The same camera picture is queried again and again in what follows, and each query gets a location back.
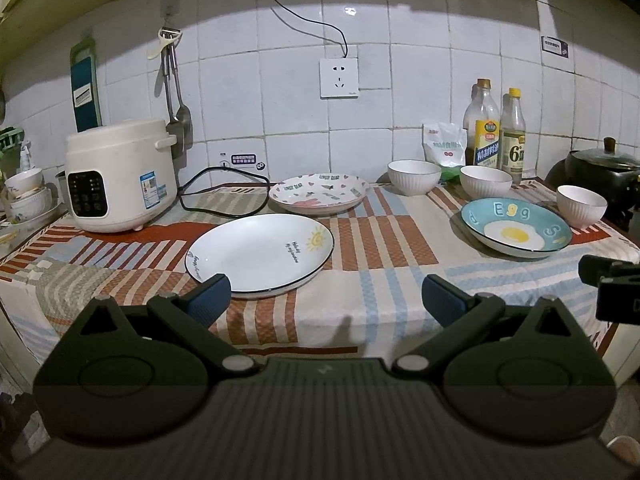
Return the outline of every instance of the plastic bag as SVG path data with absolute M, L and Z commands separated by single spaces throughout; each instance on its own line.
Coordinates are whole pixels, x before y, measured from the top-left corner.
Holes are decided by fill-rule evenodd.
M 426 123 L 422 126 L 422 146 L 428 162 L 442 168 L 442 179 L 460 174 L 465 165 L 466 131 L 453 123 Z

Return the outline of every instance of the pink patterned plate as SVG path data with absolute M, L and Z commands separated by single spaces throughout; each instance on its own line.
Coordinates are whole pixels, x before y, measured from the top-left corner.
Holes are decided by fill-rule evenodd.
M 338 214 L 364 200 L 369 183 L 359 176 L 312 173 L 273 186 L 269 197 L 281 208 L 306 216 Z

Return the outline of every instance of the pot handle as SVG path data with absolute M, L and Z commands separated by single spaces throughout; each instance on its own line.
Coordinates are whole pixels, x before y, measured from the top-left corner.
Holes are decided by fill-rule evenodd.
M 616 139 L 613 137 L 605 137 L 604 151 L 605 153 L 616 153 Z
M 175 135 L 168 135 L 164 139 L 156 140 L 156 150 L 160 151 L 163 148 L 168 148 L 169 146 L 173 146 L 178 140 Z

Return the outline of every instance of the pot lid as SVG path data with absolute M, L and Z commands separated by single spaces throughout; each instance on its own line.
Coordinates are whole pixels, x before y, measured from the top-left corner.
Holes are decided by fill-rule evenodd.
M 616 152 L 616 139 L 613 137 L 605 137 L 604 150 L 593 148 L 591 150 L 575 152 L 573 156 L 590 164 L 609 168 L 610 170 L 640 170 L 640 160 L 632 155 Z

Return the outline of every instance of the fried egg drawing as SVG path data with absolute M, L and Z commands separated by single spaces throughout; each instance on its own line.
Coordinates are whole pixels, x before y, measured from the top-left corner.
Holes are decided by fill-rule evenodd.
M 513 220 L 490 222 L 484 226 L 484 235 L 491 240 L 521 249 L 538 251 L 545 246 L 544 238 L 536 232 L 533 226 Z

